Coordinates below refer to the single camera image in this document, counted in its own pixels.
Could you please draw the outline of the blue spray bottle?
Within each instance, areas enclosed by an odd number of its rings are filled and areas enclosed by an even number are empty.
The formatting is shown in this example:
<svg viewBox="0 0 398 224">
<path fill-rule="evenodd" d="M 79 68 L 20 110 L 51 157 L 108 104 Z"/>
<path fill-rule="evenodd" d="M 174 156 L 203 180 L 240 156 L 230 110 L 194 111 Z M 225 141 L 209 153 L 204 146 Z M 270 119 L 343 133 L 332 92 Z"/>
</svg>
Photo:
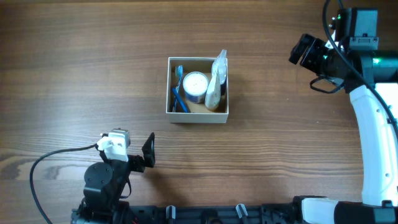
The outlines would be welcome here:
<svg viewBox="0 0 398 224">
<path fill-rule="evenodd" d="M 224 95 L 226 92 L 226 78 L 227 78 L 227 65 L 226 64 L 218 64 L 218 74 L 220 77 L 220 90 L 221 95 Z"/>
</svg>

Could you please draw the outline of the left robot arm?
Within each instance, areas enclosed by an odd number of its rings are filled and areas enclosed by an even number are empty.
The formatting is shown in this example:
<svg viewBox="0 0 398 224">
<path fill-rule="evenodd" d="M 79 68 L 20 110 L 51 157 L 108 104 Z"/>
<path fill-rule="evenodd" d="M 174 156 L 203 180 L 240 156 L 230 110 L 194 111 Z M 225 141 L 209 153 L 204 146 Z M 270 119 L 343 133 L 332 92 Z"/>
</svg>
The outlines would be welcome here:
<svg viewBox="0 0 398 224">
<path fill-rule="evenodd" d="M 72 211 L 72 223 L 139 223 L 122 192 L 125 186 L 132 189 L 131 172 L 143 173 L 155 166 L 155 134 L 151 133 L 142 147 L 143 155 L 129 155 L 130 134 L 125 129 L 113 129 L 102 134 L 95 148 L 102 158 L 87 168 L 83 189 L 84 198 Z"/>
</svg>

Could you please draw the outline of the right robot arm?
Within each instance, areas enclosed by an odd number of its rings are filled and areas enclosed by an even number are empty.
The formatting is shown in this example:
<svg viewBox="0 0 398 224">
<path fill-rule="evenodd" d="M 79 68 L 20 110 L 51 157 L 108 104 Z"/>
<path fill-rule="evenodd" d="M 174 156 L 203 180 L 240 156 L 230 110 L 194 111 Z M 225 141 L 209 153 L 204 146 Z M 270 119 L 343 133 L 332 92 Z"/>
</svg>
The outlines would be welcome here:
<svg viewBox="0 0 398 224">
<path fill-rule="evenodd" d="M 363 158 L 360 202 L 298 196 L 289 222 L 397 222 L 397 52 L 379 50 L 375 8 L 338 10 L 324 23 L 327 39 L 301 36 L 290 62 L 326 80 L 350 98 Z"/>
</svg>

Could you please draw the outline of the white blue round jar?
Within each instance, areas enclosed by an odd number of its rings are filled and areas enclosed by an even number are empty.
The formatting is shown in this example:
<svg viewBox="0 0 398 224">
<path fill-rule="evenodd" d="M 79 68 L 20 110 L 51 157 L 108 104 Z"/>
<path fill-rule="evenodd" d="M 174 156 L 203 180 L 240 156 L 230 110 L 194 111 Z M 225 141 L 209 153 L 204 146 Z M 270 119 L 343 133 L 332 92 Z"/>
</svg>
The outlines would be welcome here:
<svg viewBox="0 0 398 224">
<path fill-rule="evenodd" d="M 191 72 L 183 79 L 183 89 L 185 97 L 192 103 L 203 103 L 209 81 L 204 73 Z"/>
</svg>

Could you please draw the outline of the blue disposable razor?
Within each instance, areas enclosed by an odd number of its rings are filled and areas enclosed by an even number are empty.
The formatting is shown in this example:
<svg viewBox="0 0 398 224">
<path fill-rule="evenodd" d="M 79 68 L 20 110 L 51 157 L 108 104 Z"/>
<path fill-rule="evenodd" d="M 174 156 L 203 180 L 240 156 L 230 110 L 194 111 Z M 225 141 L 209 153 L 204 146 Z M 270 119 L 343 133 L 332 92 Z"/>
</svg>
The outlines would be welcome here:
<svg viewBox="0 0 398 224">
<path fill-rule="evenodd" d="M 182 100 L 176 88 L 172 88 L 172 93 L 174 94 L 174 112 L 177 111 L 177 105 L 180 105 L 184 113 L 189 113 L 190 112 L 189 108 Z"/>
</svg>

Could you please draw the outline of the blue white toothbrush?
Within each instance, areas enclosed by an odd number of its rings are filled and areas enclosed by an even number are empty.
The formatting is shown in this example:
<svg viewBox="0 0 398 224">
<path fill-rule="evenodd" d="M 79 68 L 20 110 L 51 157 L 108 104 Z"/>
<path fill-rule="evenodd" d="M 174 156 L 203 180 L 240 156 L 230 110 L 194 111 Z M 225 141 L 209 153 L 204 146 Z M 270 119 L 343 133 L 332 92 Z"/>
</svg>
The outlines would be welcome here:
<svg viewBox="0 0 398 224">
<path fill-rule="evenodd" d="M 174 88 L 177 91 L 177 93 L 179 92 L 179 88 L 180 88 L 180 84 L 181 84 L 181 81 L 182 81 L 182 77 L 183 77 L 183 66 L 182 65 L 177 65 L 175 67 L 175 85 L 174 85 Z M 173 108 L 172 108 L 173 112 L 176 112 L 177 103 L 178 103 L 177 97 L 174 96 L 174 102 L 173 102 Z"/>
</svg>

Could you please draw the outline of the white floral tube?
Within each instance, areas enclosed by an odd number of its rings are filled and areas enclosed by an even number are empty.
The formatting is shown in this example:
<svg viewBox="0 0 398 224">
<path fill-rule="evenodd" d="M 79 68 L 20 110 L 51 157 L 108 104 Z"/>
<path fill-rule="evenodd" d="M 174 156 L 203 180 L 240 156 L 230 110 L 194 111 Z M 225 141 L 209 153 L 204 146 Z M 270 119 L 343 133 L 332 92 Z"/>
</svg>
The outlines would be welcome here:
<svg viewBox="0 0 398 224">
<path fill-rule="evenodd" d="M 220 77 L 218 74 L 219 63 L 227 65 L 227 50 L 223 49 L 220 52 L 211 67 L 211 81 L 208 85 L 205 96 L 205 106 L 210 111 L 218 109 L 222 97 L 220 90 Z"/>
</svg>

